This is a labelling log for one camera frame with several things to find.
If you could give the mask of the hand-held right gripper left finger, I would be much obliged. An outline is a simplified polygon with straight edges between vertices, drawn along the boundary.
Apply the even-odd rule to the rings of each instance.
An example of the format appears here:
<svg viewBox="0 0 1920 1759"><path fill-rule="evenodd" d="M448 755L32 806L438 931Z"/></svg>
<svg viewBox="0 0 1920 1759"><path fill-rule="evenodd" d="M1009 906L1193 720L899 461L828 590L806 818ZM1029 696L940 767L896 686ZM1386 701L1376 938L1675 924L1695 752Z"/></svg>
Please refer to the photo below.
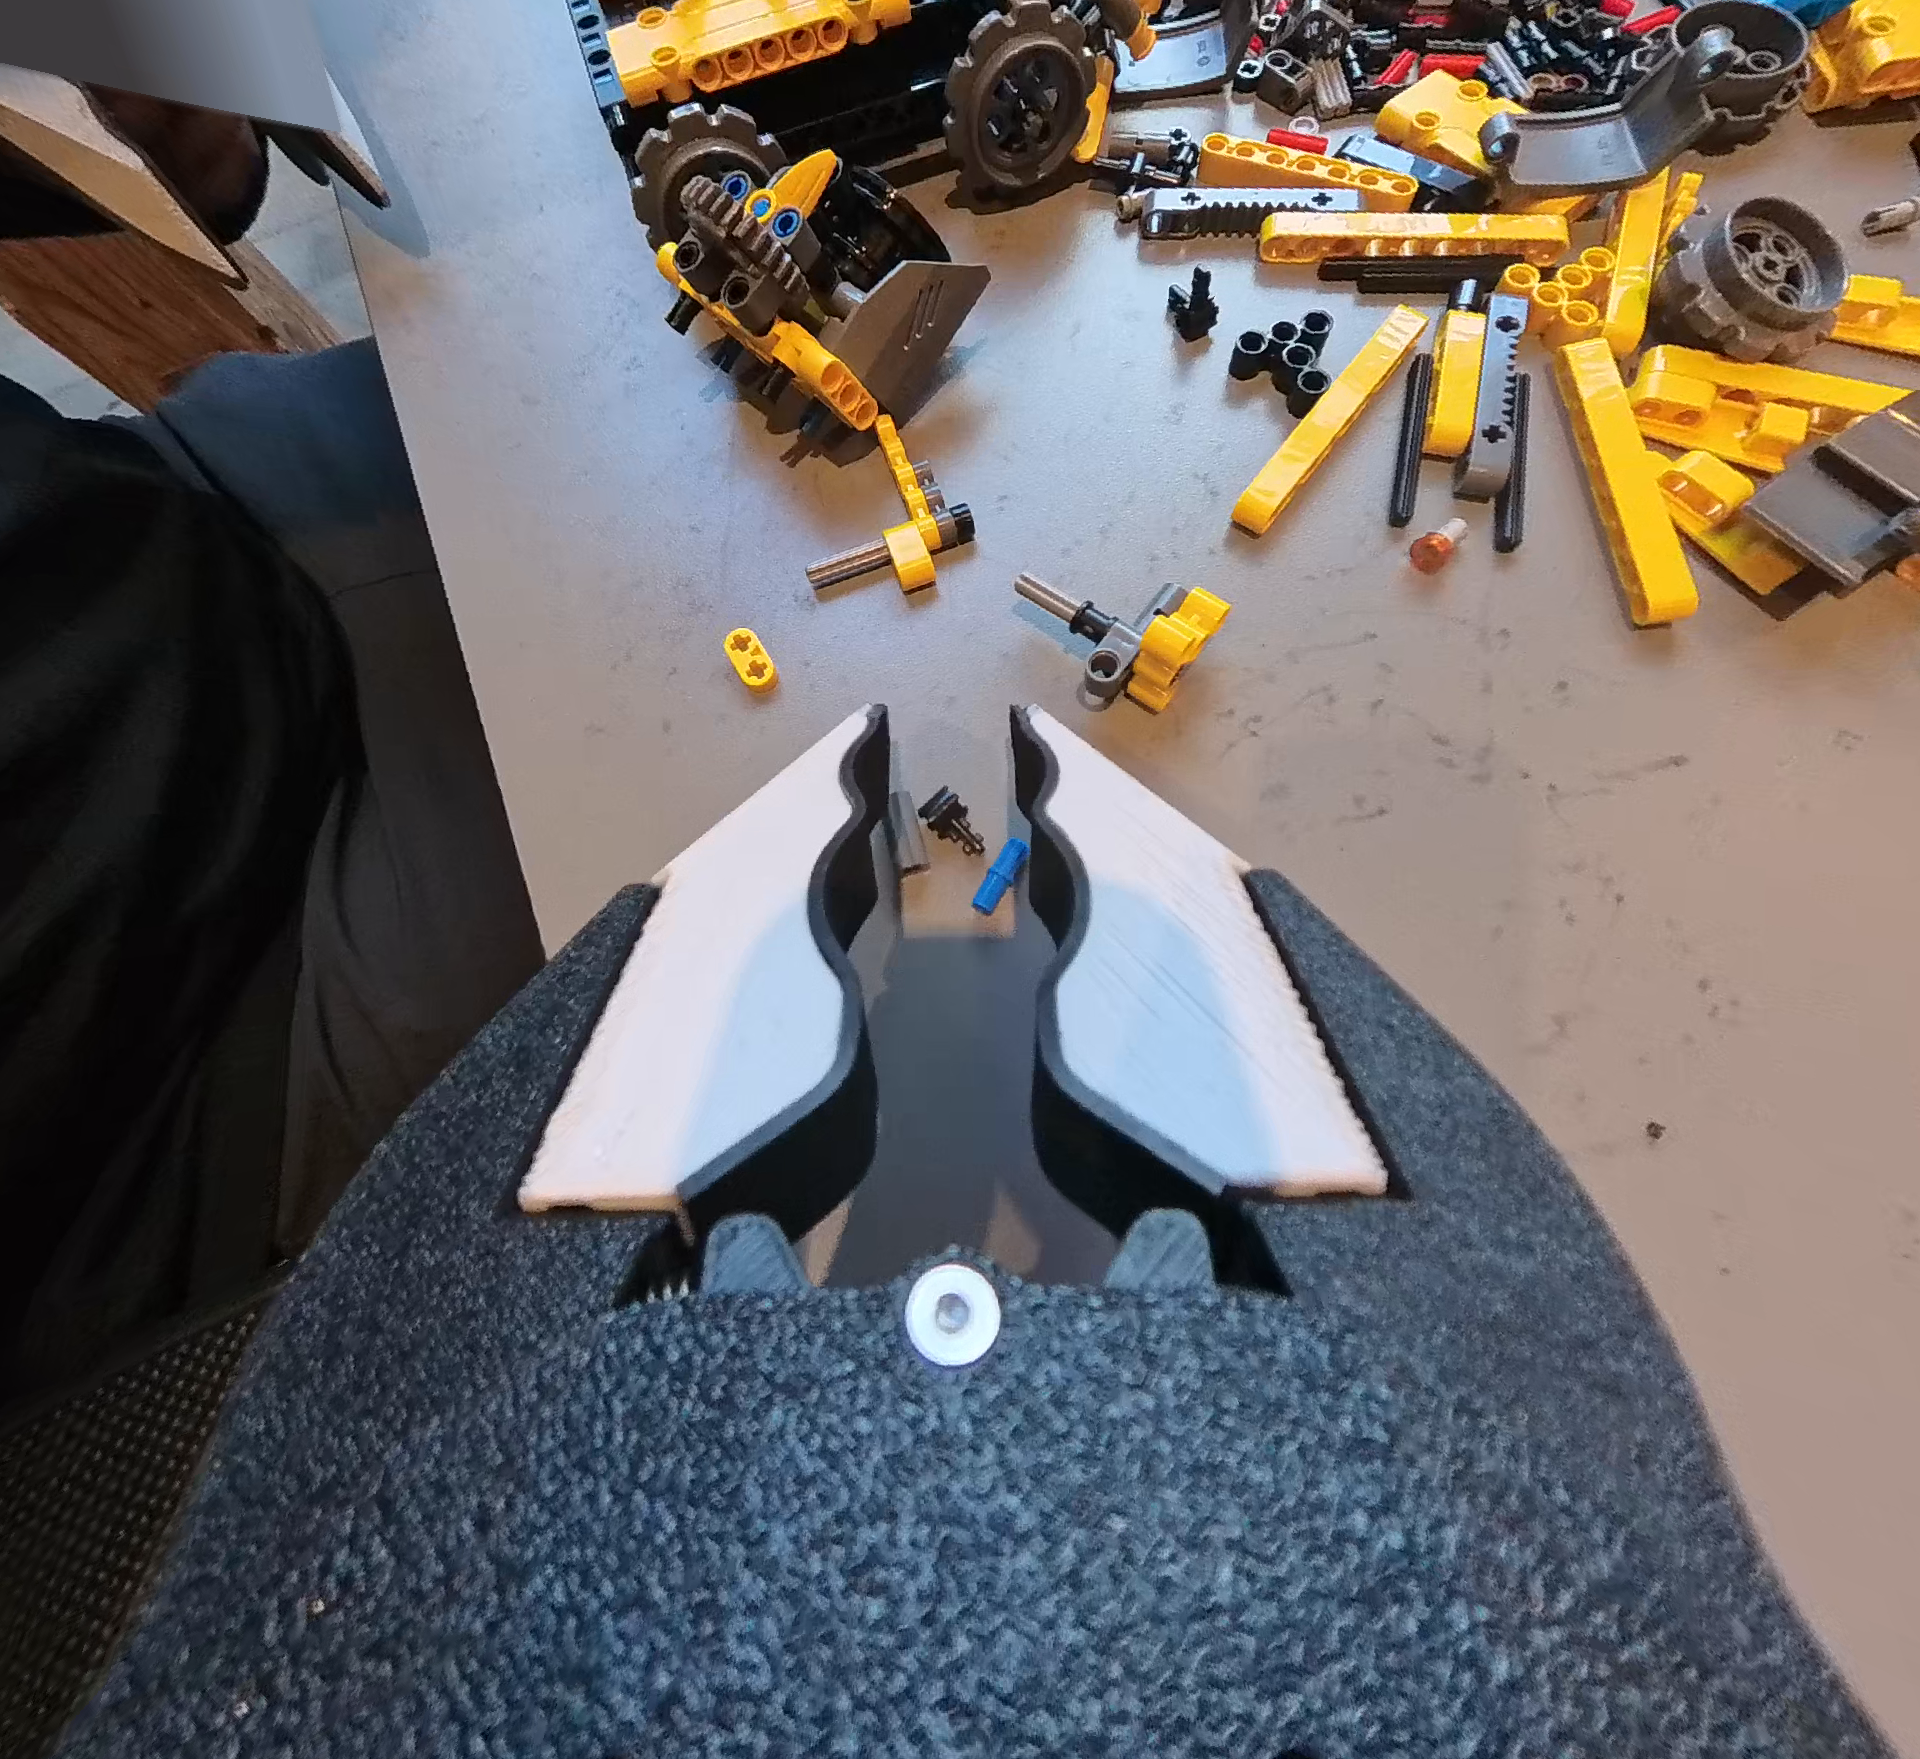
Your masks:
<svg viewBox="0 0 1920 1759"><path fill-rule="evenodd" d="M524 1215L791 1242L862 1181L877 1073L852 946L879 899L887 708L857 708L647 884L634 946L519 1181Z"/></svg>

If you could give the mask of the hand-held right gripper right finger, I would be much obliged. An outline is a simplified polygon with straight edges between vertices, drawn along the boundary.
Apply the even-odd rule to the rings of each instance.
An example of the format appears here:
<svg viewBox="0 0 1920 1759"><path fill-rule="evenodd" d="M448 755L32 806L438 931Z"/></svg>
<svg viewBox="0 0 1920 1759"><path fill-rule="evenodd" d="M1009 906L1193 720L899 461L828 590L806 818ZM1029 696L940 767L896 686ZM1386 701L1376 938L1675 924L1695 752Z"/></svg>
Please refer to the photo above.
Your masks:
<svg viewBox="0 0 1920 1759"><path fill-rule="evenodd" d="M1092 1124L1207 1196L1386 1196L1391 1176L1251 865L1038 703L1009 713L1026 894L1056 943L1036 1039Z"/></svg>

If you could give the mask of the yellow grey axle assembly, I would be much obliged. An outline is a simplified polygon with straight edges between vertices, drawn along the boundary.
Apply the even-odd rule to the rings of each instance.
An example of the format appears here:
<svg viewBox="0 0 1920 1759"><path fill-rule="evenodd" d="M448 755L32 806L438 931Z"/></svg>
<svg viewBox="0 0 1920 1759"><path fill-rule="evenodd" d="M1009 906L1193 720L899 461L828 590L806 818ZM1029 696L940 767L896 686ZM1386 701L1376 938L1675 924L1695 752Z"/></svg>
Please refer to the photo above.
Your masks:
<svg viewBox="0 0 1920 1759"><path fill-rule="evenodd" d="M1232 612L1229 600L1183 583L1166 583L1134 620L1119 620L1029 571L1016 573L1014 590L1090 642L1078 693L1090 710L1129 698L1153 715L1163 713L1183 674Z"/></svg>

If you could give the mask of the black triple connector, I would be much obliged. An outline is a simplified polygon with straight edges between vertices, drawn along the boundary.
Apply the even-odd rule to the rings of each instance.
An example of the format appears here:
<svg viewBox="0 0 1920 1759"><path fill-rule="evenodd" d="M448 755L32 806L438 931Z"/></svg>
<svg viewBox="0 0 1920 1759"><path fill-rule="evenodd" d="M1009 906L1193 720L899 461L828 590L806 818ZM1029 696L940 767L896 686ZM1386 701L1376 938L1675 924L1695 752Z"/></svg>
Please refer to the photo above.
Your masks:
<svg viewBox="0 0 1920 1759"><path fill-rule="evenodd" d="M1322 353L1332 333L1332 311L1313 306L1298 321L1276 321L1269 331L1242 331L1232 341L1227 377L1266 380L1293 419L1305 419L1330 392Z"/></svg>

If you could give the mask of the pile of yellow beams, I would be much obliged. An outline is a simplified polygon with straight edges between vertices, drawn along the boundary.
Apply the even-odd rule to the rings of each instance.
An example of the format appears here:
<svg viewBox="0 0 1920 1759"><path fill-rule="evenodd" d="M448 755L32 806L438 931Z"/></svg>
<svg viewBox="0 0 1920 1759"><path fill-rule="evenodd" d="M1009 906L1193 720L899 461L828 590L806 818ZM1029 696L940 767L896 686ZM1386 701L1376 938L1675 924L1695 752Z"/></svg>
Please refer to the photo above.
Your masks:
<svg viewBox="0 0 1920 1759"><path fill-rule="evenodd" d="M1643 0L1673 12L1670 29L1707 2ZM1915 118L1915 0L1859 0L1807 32L1807 86L1788 115ZM1124 228L1141 243L1249 240L1264 267L1386 304L1349 363L1332 365L1325 345L1330 392L1239 495L1239 532L1266 534L1418 353L1435 358L1420 483L1445 470L1494 529L1516 375L1538 353L1636 627L1692 617L1690 551L1758 600L1842 595L1886 573L1915 588L1915 390L1815 365L1829 345L1915 363L1915 279L1856 269L1810 189L1712 203L1704 159L1763 140L1724 157L1690 149L1638 186L1523 194L1494 176L1482 125L1511 108L1611 108L1633 81L1609 105L1545 110L1430 73L1374 115L1308 130L1305 115L1234 93L1117 103L1119 73L1090 167L1114 186ZM1788 363L1660 343L1648 296L1675 228L1761 196L1810 211L1844 250L1832 336Z"/></svg>

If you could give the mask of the small gear wheel assembly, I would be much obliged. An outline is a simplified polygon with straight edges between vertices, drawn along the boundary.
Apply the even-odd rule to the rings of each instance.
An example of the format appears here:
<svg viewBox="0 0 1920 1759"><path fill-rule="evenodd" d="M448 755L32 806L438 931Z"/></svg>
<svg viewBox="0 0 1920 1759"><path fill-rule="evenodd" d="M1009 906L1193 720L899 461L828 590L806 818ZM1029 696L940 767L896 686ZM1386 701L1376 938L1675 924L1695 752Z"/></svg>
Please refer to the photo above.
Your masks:
<svg viewBox="0 0 1920 1759"><path fill-rule="evenodd" d="M769 424L811 451L877 446L904 517L879 539L808 566L816 593L889 573L933 586L938 559L972 544L972 507L906 451L901 424L989 284L877 171L816 149L769 181L740 164L681 186L681 235L659 243L669 326L715 331L710 363Z"/></svg>

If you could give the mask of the grey toy wheel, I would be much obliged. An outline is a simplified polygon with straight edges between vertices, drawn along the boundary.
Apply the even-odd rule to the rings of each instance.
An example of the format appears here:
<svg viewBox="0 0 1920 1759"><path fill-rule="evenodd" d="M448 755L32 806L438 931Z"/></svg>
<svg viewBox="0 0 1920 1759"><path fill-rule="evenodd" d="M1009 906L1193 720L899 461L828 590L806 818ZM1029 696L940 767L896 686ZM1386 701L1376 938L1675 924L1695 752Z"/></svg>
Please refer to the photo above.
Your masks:
<svg viewBox="0 0 1920 1759"><path fill-rule="evenodd" d="M1802 360L1832 336L1847 287L1844 250L1798 203L1761 196L1729 213L1702 206L1668 240L1648 328L1660 343L1729 360Z"/></svg>

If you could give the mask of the grey curved panel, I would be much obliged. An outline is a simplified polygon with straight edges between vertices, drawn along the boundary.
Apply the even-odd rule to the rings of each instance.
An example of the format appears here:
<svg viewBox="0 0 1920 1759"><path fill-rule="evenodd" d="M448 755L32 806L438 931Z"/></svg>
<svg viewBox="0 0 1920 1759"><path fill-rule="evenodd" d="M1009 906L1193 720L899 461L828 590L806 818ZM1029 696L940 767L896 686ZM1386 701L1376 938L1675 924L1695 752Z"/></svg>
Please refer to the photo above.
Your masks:
<svg viewBox="0 0 1920 1759"><path fill-rule="evenodd" d="M1611 108L1491 115L1479 147L1504 189L1580 194L1638 186L1685 152L1724 157L1766 140L1807 86L1810 32L1758 0L1685 10Z"/></svg>

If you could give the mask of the black yellow toy vehicle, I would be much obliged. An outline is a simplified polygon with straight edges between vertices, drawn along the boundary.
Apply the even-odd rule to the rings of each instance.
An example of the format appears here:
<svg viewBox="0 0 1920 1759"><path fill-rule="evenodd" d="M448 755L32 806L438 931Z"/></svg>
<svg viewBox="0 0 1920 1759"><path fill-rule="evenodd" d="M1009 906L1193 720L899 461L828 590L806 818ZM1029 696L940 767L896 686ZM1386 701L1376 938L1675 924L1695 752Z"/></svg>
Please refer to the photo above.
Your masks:
<svg viewBox="0 0 1920 1759"><path fill-rule="evenodd" d="M696 174L833 149L953 164L972 201L1024 201L1090 162L1122 56L1161 0L566 0L649 243Z"/></svg>

